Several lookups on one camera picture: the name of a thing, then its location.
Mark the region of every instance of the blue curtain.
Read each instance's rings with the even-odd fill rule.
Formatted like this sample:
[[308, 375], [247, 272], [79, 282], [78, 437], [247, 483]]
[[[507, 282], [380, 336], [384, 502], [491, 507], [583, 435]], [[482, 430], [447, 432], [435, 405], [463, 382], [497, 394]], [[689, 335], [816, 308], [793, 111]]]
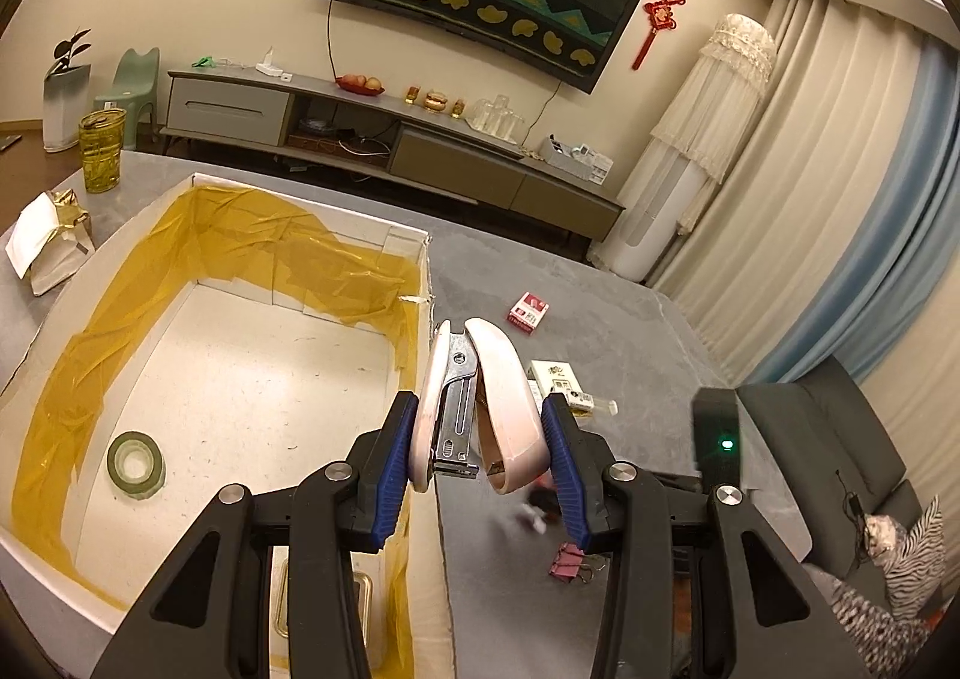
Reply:
[[901, 338], [960, 240], [960, 59], [928, 37], [877, 196], [813, 302], [750, 383], [793, 381], [836, 354], [864, 378]]

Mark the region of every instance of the yellow tape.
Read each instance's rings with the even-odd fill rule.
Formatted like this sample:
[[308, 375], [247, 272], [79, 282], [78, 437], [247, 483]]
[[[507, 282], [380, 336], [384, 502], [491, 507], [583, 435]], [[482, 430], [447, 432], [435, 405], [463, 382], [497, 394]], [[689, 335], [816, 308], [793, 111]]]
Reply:
[[[280, 292], [343, 324], [363, 321], [390, 340], [400, 388], [416, 386], [419, 266], [340, 242], [314, 215], [256, 189], [194, 187], [170, 205], [131, 251], [83, 332], [51, 371], [27, 432], [13, 488], [13, 533], [52, 567], [121, 610], [127, 606], [78, 574], [61, 541], [71, 471], [80, 471], [104, 394], [181, 289], [234, 278]], [[388, 543], [391, 644], [398, 673], [412, 676], [406, 607], [407, 524]]]

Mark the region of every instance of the yellow glass cup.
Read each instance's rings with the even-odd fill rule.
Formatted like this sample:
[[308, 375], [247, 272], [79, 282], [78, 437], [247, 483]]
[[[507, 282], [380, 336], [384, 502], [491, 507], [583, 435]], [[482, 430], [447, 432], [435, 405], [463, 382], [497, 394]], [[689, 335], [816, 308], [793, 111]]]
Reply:
[[122, 108], [98, 110], [80, 120], [80, 159], [83, 186], [88, 193], [109, 191], [120, 182], [120, 148], [123, 148]]

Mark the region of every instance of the pink stapler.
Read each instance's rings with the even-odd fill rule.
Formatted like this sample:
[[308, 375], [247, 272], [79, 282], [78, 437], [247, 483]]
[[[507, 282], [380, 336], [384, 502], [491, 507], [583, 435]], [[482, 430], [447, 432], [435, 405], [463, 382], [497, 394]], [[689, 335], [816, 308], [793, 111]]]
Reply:
[[480, 460], [496, 492], [506, 495], [547, 471], [539, 410], [510, 339], [483, 319], [468, 319], [463, 333], [444, 321], [430, 350], [410, 442], [408, 473], [417, 492], [426, 492], [434, 473], [476, 478], [474, 418]]

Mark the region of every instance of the baseboard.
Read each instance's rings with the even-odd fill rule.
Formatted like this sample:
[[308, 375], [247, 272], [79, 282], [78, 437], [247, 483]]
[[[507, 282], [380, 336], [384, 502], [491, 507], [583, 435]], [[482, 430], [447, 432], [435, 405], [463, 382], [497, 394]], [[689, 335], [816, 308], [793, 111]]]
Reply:
[[32, 121], [0, 121], [0, 131], [33, 131], [42, 129], [43, 121], [33, 119]]

